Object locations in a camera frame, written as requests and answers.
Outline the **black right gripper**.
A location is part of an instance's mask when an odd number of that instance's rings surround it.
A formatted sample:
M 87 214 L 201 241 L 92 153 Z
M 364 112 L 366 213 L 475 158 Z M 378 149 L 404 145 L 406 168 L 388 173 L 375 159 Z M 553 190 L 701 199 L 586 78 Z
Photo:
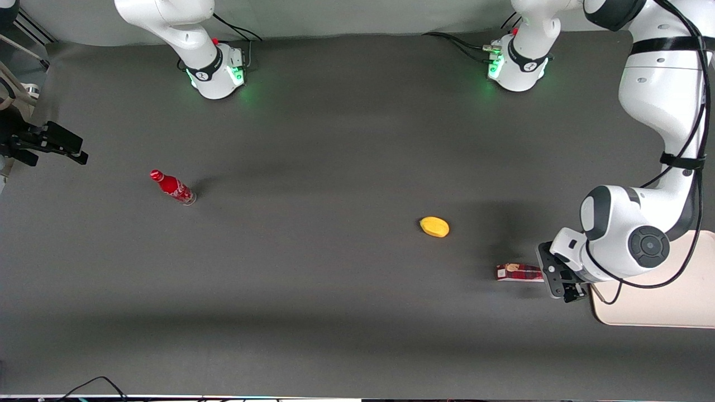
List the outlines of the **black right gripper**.
M 39 133 L 45 142 L 39 144 Z M 45 125 L 29 124 L 15 107 L 1 111 L 1 155 L 15 159 L 29 167 L 36 167 L 39 157 L 28 151 L 21 143 L 34 144 L 34 150 L 68 157 L 80 165 L 86 165 L 89 155 L 82 150 L 83 140 L 56 122 Z

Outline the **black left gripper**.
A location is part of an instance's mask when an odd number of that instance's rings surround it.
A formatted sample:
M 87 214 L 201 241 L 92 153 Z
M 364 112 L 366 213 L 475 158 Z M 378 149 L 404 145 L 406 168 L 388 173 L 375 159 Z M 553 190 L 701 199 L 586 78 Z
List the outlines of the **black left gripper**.
M 552 298 L 565 303 L 582 300 L 588 296 L 587 283 L 577 277 L 556 255 L 551 254 L 552 242 L 544 242 L 536 247 L 544 281 Z

